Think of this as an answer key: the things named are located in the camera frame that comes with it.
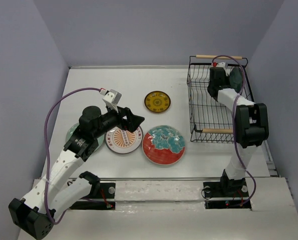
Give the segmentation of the dark teal blossom plate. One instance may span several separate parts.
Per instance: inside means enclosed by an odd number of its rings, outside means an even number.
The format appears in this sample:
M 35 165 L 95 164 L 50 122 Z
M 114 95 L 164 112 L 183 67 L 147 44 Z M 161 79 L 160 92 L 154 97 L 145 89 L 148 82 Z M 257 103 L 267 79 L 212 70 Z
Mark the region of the dark teal blossom plate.
M 229 74 L 230 87 L 240 93 L 243 84 L 243 76 L 240 67 L 234 67 Z

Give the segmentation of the small yellow brown plate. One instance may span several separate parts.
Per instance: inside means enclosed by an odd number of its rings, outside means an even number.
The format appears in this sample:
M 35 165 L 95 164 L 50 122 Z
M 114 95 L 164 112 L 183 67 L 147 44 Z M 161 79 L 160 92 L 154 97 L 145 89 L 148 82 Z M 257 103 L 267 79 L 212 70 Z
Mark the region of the small yellow brown plate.
M 163 113 L 171 106 L 171 98 L 163 91 L 152 91 L 144 98 L 144 105 L 152 113 Z

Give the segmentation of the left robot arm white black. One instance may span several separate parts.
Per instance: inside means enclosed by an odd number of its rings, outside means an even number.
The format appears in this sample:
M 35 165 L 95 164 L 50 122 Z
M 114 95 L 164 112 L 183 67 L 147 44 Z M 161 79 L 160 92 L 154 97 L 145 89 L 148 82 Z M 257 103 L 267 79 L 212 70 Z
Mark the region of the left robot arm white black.
M 115 127 L 133 133 L 144 120 L 127 107 L 109 108 L 105 114 L 97 106 L 85 108 L 78 127 L 53 166 L 30 192 L 10 202 L 14 224 L 36 240 L 45 238 L 71 205 L 99 193 L 100 179 L 89 171 L 81 173 L 66 189 L 62 188 L 98 147 L 98 138 Z

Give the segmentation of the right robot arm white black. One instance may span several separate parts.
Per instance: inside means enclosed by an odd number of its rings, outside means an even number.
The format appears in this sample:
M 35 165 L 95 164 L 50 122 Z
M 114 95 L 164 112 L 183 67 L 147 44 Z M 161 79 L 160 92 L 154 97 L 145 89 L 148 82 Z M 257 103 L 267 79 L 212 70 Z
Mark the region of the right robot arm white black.
M 208 93 L 231 111 L 235 153 L 220 181 L 206 184 L 207 198 L 229 198 L 242 190 L 251 157 L 269 135 L 267 107 L 242 96 L 244 82 L 245 75 L 239 67 L 230 73 L 220 66 L 209 70 Z

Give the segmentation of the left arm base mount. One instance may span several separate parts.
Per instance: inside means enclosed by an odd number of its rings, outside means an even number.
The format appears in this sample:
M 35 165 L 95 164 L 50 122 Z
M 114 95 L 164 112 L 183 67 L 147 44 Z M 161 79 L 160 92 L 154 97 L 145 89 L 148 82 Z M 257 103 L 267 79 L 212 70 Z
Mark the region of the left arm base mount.
M 101 182 L 97 191 L 92 191 L 87 196 L 76 201 L 71 210 L 95 210 L 95 211 L 112 211 L 115 210 L 115 182 Z

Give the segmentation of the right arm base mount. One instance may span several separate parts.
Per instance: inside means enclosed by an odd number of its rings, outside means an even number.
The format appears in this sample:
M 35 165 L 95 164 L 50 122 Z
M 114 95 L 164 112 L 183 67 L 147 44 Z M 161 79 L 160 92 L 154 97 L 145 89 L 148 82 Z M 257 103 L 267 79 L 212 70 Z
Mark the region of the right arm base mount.
M 205 208 L 213 209 L 251 209 L 248 201 L 249 193 L 246 183 L 235 186 L 233 190 L 224 191 L 219 181 L 207 181 L 203 183 L 201 196 L 205 199 Z

